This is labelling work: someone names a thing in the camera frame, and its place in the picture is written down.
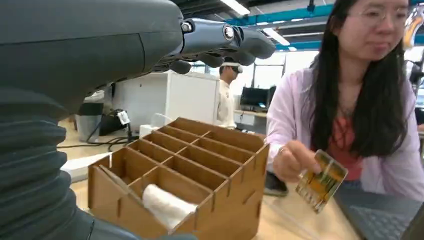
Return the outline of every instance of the ceiling light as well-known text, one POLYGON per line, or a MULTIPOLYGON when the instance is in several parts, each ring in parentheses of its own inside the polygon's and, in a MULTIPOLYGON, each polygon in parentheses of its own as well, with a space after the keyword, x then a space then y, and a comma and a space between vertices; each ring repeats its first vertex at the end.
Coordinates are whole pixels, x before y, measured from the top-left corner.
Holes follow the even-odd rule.
POLYGON ((247 15, 247 14, 251 13, 251 11, 249 11, 249 9, 242 6, 236 0, 221 0, 221 2, 228 5, 228 7, 232 8, 234 11, 236 11, 240 15, 247 15))
POLYGON ((278 32, 274 31, 272 28, 264 28, 263 31, 268 34, 271 38, 275 39, 277 42, 284 46, 289 46, 290 42, 287 41, 283 36, 281 36, 278 32))

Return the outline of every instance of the white cloth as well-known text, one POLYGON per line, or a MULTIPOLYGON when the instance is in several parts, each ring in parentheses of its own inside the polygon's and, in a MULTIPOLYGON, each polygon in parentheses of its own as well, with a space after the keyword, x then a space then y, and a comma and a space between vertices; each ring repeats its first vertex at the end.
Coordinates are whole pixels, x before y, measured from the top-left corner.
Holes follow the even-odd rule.
POLYGON ((229 129, 237 127, 234 122, 234 96, 230 92, 230 85, 223 80, 219 81, 219 104, 217 123, 229 129))
POLYGON ((168 230, 174 229, 197 208, 197 205, 185 202, 155 184, 144 189, 142 202, 168 230))

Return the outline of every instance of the trash can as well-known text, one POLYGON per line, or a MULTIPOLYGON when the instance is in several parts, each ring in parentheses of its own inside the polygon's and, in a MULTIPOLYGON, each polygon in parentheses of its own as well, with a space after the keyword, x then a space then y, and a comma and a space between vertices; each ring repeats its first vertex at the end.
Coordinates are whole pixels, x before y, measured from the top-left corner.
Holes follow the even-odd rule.
POLYGON ((99 139, 103 114, 104 92, 97 91, 86 97, 75 116, 78 138, 81 142, 95 143, 99 139))

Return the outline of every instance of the laptop keyboard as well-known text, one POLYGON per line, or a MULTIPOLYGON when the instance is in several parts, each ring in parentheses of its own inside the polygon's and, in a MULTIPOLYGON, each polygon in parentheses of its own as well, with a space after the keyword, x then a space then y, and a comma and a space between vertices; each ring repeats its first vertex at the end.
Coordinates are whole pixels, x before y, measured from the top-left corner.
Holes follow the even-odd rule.
POLYGON ((374 230, 376 237, 386 240, 399 240, 412 221, 412 218, 387 213, 360 206, 350 206, 364 220, 364 224, 374 230))

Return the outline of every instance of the woman's hand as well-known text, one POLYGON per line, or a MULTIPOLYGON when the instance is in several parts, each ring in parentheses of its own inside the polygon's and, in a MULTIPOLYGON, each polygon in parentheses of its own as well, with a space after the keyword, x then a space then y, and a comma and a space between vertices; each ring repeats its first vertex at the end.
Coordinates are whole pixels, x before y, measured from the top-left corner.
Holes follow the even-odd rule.
POLYGON ((289 141, 280 148, 274 158, 274 174, 284 182, 298 182, 300 174, 307 169, 319 174, 321 167, 314 158, 315 152, 299 141, 289 141))

